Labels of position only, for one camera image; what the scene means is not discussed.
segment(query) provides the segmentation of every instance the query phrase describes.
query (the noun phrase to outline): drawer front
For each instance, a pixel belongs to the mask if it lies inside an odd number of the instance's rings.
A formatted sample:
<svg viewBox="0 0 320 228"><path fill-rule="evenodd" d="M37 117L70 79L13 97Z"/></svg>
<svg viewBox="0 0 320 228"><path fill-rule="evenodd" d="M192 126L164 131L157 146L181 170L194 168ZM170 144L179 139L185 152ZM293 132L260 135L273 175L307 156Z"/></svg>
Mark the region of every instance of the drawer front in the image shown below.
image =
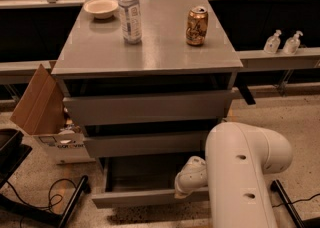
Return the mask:
<svg viewBox="0 0 320 228"><path fill-rule="evenodd" d="M185 199L175 199L173 189L142 192L109 192L92 195L92 201L97 208L174 204L209 201L209 191L207 187L201 188Z"/></svg>
<svg viewBox="0 0 320 228"><path fill-rule="evenodd" d="M222 90L75 97L64 104L72 120L84 126L225 117L232 97L231 90Z"/></svg>
<svg viewBox="0 0 320 228"><path fill-rule="evenodd" d="M148 155L204 150L208 131L89 137L84 144L92 158Z"/></svg>

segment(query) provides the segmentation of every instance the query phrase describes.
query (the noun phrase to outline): speckled floor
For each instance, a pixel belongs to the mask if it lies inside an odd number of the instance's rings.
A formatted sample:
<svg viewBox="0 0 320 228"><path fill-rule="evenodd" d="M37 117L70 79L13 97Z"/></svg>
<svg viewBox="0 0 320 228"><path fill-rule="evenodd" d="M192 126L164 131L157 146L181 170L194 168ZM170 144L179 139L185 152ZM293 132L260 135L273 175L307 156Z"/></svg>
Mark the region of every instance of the speckled floor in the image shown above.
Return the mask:
<svg viewBox="0 0 320 228"><path fill-rule="evenodd" d="M256 105L248 106L242 99L235 100L226 120L273 129L283 134L291 142L294 151L292 165L283 173L265 176L267 185L279 179L291 200L308 198L320 193L320 90L319 86L296 94L297 89L288 88L287 96L280 97L275 90L254 91ZM16 128L9 122L12 103L2 103L0 128ZM84 174L89 176L92 193L100 189L102 173L96 163L56 165L39 145L29 136L23 143L33 150L12 175L10 182L21 197L30 204L46 206L48 190L58 179L69 178L79 181ZM71 184L63 182L53 190L64 196L71 195ZM16 200L8 185L1 193ZM270 194L272 203L279 203L275 194ZM165 206L135 208L97 209L91 201L91 194L83 194L72 214L69 228L207 228L210 208L208 202L185 203ZM320 197L310 202L298 203L296 208L302 219L320 216ZM61 213L64 205L59 204L54 211ZM274 209L279 228L295 227L284 207ZM0 227L46 227L43 224L23 219L0 210Z"/></svg>

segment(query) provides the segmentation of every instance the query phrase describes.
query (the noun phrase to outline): pump dispenser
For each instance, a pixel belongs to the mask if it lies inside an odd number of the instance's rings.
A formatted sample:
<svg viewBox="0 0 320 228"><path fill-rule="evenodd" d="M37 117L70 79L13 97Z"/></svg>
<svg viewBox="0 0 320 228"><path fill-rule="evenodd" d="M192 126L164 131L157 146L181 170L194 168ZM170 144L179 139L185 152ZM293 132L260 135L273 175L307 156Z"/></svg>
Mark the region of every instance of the pump dispenser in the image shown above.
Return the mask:
<svg viewBox="0 0 320 228"><path fill-rule="evenodd" d="M289 55L295 54L300 46L300 36L303 36L303 33L301 31L296 31L296 34L293 35L293 37L287 39L283 52Z"/></svg>
<svg viewBox="0 0 320 228"><path fill-rule="evenodd" d="M276 32L273 34L273 36L270 36L266 42L266 45L264 46L264 51L269 54L274 54L277 52L279 45L280 45L280 38L281 35L280 30L276 30Z"/></svg>

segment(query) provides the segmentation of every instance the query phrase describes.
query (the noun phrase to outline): drawer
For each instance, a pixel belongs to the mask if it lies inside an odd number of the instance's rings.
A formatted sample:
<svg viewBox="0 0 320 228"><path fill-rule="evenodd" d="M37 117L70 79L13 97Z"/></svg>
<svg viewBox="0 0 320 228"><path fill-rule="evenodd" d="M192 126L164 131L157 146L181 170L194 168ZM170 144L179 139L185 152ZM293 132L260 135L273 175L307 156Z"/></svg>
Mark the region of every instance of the drawer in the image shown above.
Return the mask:
<svg viewBox="0 0 320 228"><path fill-rule="evenodd" d="M225 117L233 91L66 97L75 124L107 125Z"/></svg>
<svg viewBox="0 0 320 228"><path fill-rule="evenodd" d="M223 90L229 86L231 73L145 75L66 79L65 93L71 97L157 94L186 91Z"/></svg>
<svg viewBox="0 0 320 228"><path fill-rule="evenodd" d="M88 137L84 144L92 158L193 152L204 149L208 131Z"/></svg>
<svg viewBox="0 0 320 228"><path fill-rule="evenodd" d="M208 201L207 188L184 200L174 198L174 179L189 157L202 152L130 156L101 159L105 162L103 191L92 195L97 208L132 207Z"/></svg>

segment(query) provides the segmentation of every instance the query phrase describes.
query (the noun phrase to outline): wire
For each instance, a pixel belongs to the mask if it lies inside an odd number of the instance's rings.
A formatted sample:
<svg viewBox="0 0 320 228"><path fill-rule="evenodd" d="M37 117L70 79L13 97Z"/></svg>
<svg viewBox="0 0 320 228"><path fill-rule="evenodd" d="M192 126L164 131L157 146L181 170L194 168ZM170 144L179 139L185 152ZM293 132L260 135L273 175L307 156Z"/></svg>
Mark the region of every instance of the wire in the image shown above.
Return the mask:
<svg viewBox="0 0 320 228"><path fill-rule="evenodd" d="M50 211L51 213L55 214L52 209L53 209L54 206L56 206L56 205L58 205L59 203L62 202L63 196L62 196L61 194L58 194L58 193L57 193L57 194L54 194L53 196L51 196L51 192L52 192L53 187L54 187L57 183L60 183L60 182L62 182L62 181L67 181L67 182L71 183L74 188L77 188L77 186L75 185L75 183L74 183L72 180L67 179L67 178L62 178L62 179L59 179L59 180L55 181L55 182L51 185L51 187L50 187L50 189L49 189L49 192L48 192L48 206L45 206L45 207L34 206L34 205L31 205L31 204L27 203L26 201L24 201L24 200L20 197L20 195L19 195L19 193L17 192L17 190L14 188L14 186L13 186L9 181L6 181L6 183L11 187L11 189L12 189L13 192L14 192L14 194L17 196L17 198L18 198L23 204L27 205L28 207L34 208L34 209L47 210L47 211ZM53 203L53 199L56 198L56 197L59 197L59 200L58 200L57 202ZM22 216L22 218L20 219L20 228L22 228L22 221L23 221L24 218L25 218L25 216Z"/></svg>
<svg viewBox="0 0 320 228"><path fill-rule="evenodd" d="M293 201L293 202L290 202L290 203L280 203L279 205L275 205L275 206L272 206L272 207L273 207L273 208L277 208L277 207L280 207L280 206L282 206L282 205L293 205L293 204L296 204L296 203L301 202L301 201L310 201L310 200L312 200L313 198L318 197L318 196L320 196L320 193L317 193L317 194L311 196L311 197L308 198L308 199L300 199L300 200L296 200L296 201Z"/></svg>

